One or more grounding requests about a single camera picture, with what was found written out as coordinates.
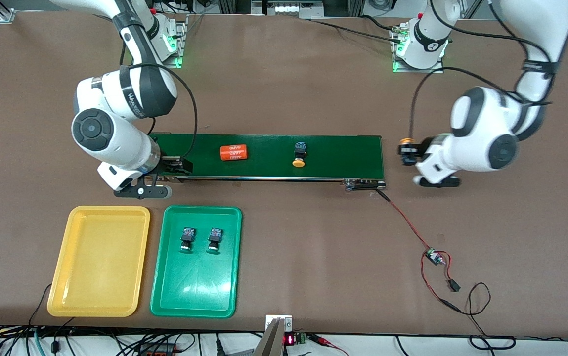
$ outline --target robotic arm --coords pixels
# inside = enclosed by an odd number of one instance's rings
[[[455,3],[430,0],[420,22],[435,19],[429,11],[432,1],[436,10],[445,9],[447,14],[446,10]],[[533,135],[543,122],[544,100],[567,42],[568,0],[500,1],[503,14],[518,31],[519,38],[536,43],[544,52],[523,44],[527,60],[514,92],[475,87],[464,93],[451,111],[451,133],[429,137],[417,148],[411,139],[401,142],[404,164],[415,164],[421,174],[413,179],[417,185],[457,187],[460,180],[452,176],[457,171],[489,172],[507,167],[517,155],[518,142]],[[440,2],[446,6],[438,7]],[[416,163],[413,156],[422,160]]]
[[[112,19],[135,65],[162,65],[176,51],[167,45],[175,20],[152,15],[144,0],[51,1]],[[167,115],[176,96],[173,79],[157,67],[121,67],[78,84],[72,135],[81,149],[102,162],[97,171],[113,190],[123,189],[159,164],[159,145],[132,121]]]

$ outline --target plastic tray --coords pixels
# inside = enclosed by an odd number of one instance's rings
[[[163,216],[150,311],[163,317],[228,318],[236,309],[242,212],[234,207],[172,205]],[[182,231],[196,229],[191,253]],[[224,230],[219,254],[207,253],[212,228]]]
[[[69,215],[48,311],[56,317],[126,317],[138,304],[150,212],[76,207]]]

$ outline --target orange cylinder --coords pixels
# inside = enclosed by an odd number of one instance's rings
[[[220,147],[220,159],[223,161],[246,160],[248,151],[245,144]]]

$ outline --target yellow tray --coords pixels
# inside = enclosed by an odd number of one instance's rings
[[[76,207],[69,215],[48,311],[55,317],[127,317],[139,302],[150,212]]]

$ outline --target brown tabletop surface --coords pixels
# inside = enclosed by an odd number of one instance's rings
[[[385,19],[387,24],[395,19]],[[340,25],[386,35],[363,19]],[[490,32],[493,22],[462,22]],[[445,64],[512,88],[522,53],[510,41],[453,34]],[[96,173],[97,160],[71,138],[79,81],[117,69],[113,25],[72,12],[19,13],[0,26],[0,324],[26,324],[53,278],[67,216],[78,205],[143,205],[151,229],[137,311],[79,318],[73,325],[260,330],[264,315],[291,314],[294,327],[339,333],[475,334],[467,317],[437,302],[420,278],[422,245],[373,192],[338,184],[188,182],[168,200],[124,200]],[[516,162],[491,173],[461,172],[458,189],[412,183],[395,154],[406,136],[422,74],[392,73],[387,42],[295,18],[206,16],[190,32],[179,70],[198,101],[200,132],[381,135],[387,194],[435,248],[453,255],[431,284],[463,307],[476,282],[492,302],[478,316],[489,334],[568,336],[568,47],[543,128]],[[449,129],[455,99],[477,81],[435,75],[422,90],[415,135]],[[179,88],[157,131],[188,133],[191,104]],[[149,127],[149,120],[140,128]],[[162,214],[168,205],[223,205],[244,214],[236,312],[228,319],[161,318],[149,311]],[[478,293],[483,304],[485,293]],[[36,324],[62,324],[43,304]]]

